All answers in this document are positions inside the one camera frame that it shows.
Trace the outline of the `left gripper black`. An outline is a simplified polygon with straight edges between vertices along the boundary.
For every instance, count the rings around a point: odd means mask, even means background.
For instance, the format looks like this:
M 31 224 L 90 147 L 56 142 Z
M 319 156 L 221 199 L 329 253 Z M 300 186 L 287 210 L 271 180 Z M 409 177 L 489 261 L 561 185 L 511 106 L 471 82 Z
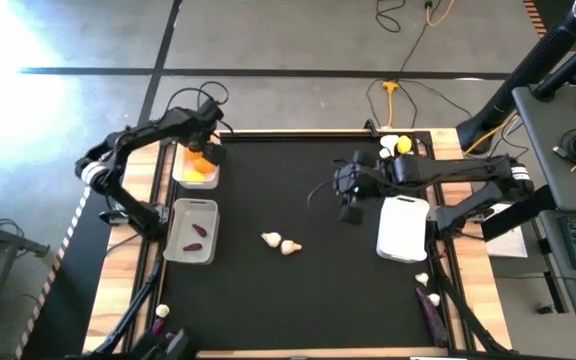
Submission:
M 185 109 L 188 120 L 184 123 L 182 144 L 190 151 L 202 151 L 202 157 L 214 166 L 225 159 L 227 150 L 218 143 L 209 142 L 224 114 L 219 104 L 207 99 L 196 110 Z

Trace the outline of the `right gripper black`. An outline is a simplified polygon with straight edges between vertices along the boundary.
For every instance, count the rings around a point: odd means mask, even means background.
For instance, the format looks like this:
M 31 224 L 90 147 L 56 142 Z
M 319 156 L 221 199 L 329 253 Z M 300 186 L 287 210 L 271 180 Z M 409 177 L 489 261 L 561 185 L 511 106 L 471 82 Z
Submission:
M 347 200 L 386 197 L 391 177 L 384 159 L 356 150 L 350 161 L 334 172 L 334 191 Z M 342 203 L 338 220 L 360 225 L 364 211 L 357 205 Z

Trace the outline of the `white plastic bin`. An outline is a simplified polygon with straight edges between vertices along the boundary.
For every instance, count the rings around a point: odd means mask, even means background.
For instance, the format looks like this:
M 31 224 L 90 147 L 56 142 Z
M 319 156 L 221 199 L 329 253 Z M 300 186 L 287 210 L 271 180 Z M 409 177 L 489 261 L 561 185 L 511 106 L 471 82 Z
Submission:
M 217 169 L 214 173 L 205 175 L 206 181 L 200 184 L 193 184 L 188 182 L 182 181 L 182 173 L 188 170 L 194 170 L 192 162 L 193 161 L 185 161 L 184 160 L 184 149 L 186 147 L 179 144 L 176 148 L 176 155 L 175 155 L 175 162 L 173 167 L 173 179 L 177 181 L 182 187 L 186 189 L 194 189 L 194 190 L 212 190 L 218 186 L 219 182 L 219 170 L 220 168 L 217 166 Z
M 212 200 L 181 198 L 173 204 L 170 233 L 163 256 L 167 261 L 207 265 L 214 259 L 219 229 L 219 210 Z M 201 238 L 192 228 L 197 224 L 207 230 L 208 236 Z M 184 252 L 182 248 L 192 243 L 201 243 L 199 251 Z
M 420 198 L 404 195 L 385 198 L 379 218 L 377 254 L 403 263 L 424 261 L 429 210 L 428 202 Z

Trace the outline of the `purple eggplant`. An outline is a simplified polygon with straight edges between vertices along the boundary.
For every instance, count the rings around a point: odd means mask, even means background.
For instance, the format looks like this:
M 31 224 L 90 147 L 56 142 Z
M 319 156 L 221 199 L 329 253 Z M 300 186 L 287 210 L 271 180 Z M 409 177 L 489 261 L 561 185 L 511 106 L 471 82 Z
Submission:
M 447 348 L 449 345 L 449 333 L 444 326 L 438 310 L 433 305 L 428 295 L 420 288 L 415 289 L 415 294 L 421 305 L 433 344 L 439 348 Z

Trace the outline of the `white paper sheet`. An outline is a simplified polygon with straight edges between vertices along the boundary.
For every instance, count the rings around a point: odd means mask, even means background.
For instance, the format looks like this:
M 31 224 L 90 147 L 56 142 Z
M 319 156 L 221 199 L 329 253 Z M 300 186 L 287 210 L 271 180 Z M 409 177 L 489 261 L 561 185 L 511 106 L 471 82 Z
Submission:
M 510 207 L 510 204 L 498 203 L 493 205 L 489 210 L 493 213 L 484 218 L 484 222 L 490 220 L 493 216 Z M 482 234 L 489 236 L 492 230 L 487 230 L 484 223 L 481 223 Z M 502 235 L 491 238 L 486 242 L 488 255 L 491 257 L 508 257 L 508 258 L 528 258 L 528 252 L 525 245 L 521 226 L 517 226 Z

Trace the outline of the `black tower fan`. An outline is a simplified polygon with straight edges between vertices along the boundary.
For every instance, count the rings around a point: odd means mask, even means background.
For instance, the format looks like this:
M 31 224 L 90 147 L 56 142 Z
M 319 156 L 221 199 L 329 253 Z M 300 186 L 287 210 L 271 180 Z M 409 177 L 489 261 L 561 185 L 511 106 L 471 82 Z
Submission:
M 576 0 L 563 21 L 539 40 L 482 109 L 456 127 L 461 149 L 473 155 L 488 152 L 492 137 L 516 109 L 512 91 L 534 90 L 569 59 L 565 55 L 575 43 Z

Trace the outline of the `black pole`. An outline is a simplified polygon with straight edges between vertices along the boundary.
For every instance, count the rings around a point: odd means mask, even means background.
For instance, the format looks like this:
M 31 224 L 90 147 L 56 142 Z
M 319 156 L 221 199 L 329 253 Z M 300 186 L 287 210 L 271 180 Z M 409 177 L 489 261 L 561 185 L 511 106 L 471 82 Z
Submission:
M 553 97 L 554 93 L 564 84 L 576 76 L 576 54 L 570 57 L 556 72 L 537 86 L 532 94 L 539 100 L 545 101 Z

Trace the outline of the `black frame strut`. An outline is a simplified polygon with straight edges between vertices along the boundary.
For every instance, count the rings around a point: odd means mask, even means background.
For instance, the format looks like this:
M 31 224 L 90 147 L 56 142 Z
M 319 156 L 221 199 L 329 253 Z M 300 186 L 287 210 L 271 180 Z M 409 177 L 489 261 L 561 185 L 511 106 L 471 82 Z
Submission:
M 157 344 L 157 336 L 153 335 L 151 330 L 147 330 L 129 350 L 118 353 L 114 352 L 121 338 L 127 334 L 128 327 L 135 322 L 139 310 L 146 300 L 154 294 L 155 287 L 160 283 L 161 273 L 164 267 L 163 262 L 163 256 L 158 254 L 150 275 L 132 299 L 127 311 L 121 317 L 117 326 L 110 332 L 101 345 L 84 356 L 85 360 L 146 360 L 154 351 Z
M 514 355 L 515 352 L 511 349 L 505 348 L 497 342 L 492 334 L 482 325 L 474 312 L 468 306 L 464 296 L 458 291 L 458 288 L 451 282 L 446 274 L 440 260 L 433 262 L 433 267 L 436 271 L 437 286 L 442 288 L 443 291 L 449 296 L 455 304 L 459 313 L 460 319 L 464 322 L 470 332 L 479 340 L 479 343 L 484 348 L 483 354 L 485 355 Z

